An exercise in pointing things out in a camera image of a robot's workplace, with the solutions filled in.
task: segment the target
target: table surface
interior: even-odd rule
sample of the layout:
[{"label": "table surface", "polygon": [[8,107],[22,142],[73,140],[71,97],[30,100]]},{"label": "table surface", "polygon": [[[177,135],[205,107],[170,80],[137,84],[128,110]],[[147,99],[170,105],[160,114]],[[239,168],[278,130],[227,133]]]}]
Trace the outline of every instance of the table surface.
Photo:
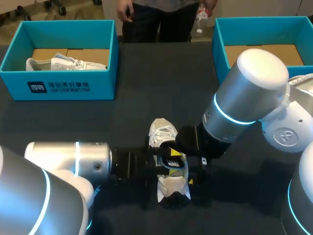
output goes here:
[{"label": "table surface", "polygon": [[[7,47],[0,47],[0,61]],[[14,102],[0,81],[0,144],[23,156],[32,141],[103,141],[142,146],[155,118],[197,125],[218,88],[210,43],[130,44],[120,50],[114,101]],[[212,203],[141,207],[135,183],[104,187],[95,235],[283,235],[280,207],[300,153],[271,147],[260,123],[213,161]]]}]

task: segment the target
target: glowing blue ring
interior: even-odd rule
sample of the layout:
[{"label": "glowing blue ring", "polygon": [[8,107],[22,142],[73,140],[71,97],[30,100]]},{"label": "glowing blue ring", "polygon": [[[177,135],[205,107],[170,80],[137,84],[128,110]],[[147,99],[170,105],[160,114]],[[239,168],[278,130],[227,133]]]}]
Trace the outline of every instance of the glowing blue ring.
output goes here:
[{"label": "glowing blue ring", "polygon": [[28,235],[34,235],[36,233],[36,231],[38,230],[41,222],[43,221],[44,219],[44,216],[45,216],[45,213],[47,211],[47,208],[48,208],[48,204],[49,204],[49,199],[50,199],[50,192],[51,192],[51,185],[50,185],[50,179],[49,179],[49,176],[47,174],[47,172],[42,169],[43,172],[44,172],[44,175],[45,175],[45,181],[46,181],[46,190],[45,190],[45,201],[44,201],[44,205],[43,205],[43,208],[41,209],[41,212],[38,216],[38,219],[34,225],[34,227],[32,228],[32,230],[29,232]]},{"label": "glowing blue ring", "polygon": [[225,117],[227,118],[228,120],[234,122],[234,123],[237,123],[237,124],[241,124],[241,125],[250,125],[250,124],[253,124],[255,123],[255,121],[251,121],[251,122],[243,122],[243,121],[237,121],[233,118],[231,118],[230,116],[228,116],[226,113],[224,113],[221,108],[218,106],[217,102],[216,102],[216,94],[214,95],[214,104],[216,106],[216,108],[218,109],[218,111]]},{"label": "glowing blue ring", "polygon": [[290,198],[289,198],[290,185],[291,185],[291,180],[290,180],[289,187],[288,187],[288,203],[289,203],[289,207],[290,207],[291,213],[292,213],[292,215],[293,215],[295,221],[297,221],[297,223],[298,223],[298,225],[300,226],[300,228],[301,228],[307,235],[311,235],[311,234],[302,226],[302,224],[299,222],[299,220],[297,219],[297,217],[296,217],[295,214],[293,213],[293,210],[292,210],[292,207],[291,207],[291,204],[290,204]]},{"label": "glowing blue ring", "polygon": [[75,143],[75,176],[78,176],[79,172],[79,161],[80,161],[80,151],[79,151],[79,142]]},{"label": "glowing blue ring", "polygon": [[90,221],[90,223],[89,223],[89,225],[88,225],[86,231],[91,227],[91,223],[92,223],[92,220]]}]

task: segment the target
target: water bottle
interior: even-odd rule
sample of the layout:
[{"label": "water bottle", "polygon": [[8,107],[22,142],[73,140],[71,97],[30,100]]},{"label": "water bottle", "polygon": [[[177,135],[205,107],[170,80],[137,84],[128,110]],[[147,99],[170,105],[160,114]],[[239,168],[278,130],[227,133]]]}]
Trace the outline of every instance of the water bottle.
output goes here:
[{"label": "water bottle", "polygon": [[205,5],[202,3],[198,9],[196,22],[197,22],[197,33],[202,33],[203,29],[206,27],[206,22],[209,17],[208,10],[205,8]]}]

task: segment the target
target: dark pants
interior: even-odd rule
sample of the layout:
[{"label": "dark pants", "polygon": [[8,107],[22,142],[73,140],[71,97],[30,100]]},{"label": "dark pants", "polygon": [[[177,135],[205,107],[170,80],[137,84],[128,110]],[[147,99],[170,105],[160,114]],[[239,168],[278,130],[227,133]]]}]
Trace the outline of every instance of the dark pants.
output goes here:
[{"label": "dark pants", "polygon": [[133,23],[123,23],[125,43],[152,43],[160,26],[160,42],[187,42],[194,25],[199,4],[195,3],[175,12],[133,4]]}]

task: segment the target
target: hand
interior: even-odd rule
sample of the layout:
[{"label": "hand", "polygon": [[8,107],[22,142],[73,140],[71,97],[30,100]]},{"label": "hand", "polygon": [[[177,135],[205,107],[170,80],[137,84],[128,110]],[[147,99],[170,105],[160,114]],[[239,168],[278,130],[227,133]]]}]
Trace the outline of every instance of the hand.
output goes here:
[{"label": "hand", "polygon": [[132,23],[134,17],[134,8],[132,0],[116,0],[116,11],[118,18],[123,22]]},{"label": "hand", "polygon": [[208,15],[213,15],[213,9],[215,8],[217,4],[217,0],[204,0],[205,8],[208,11]]}]

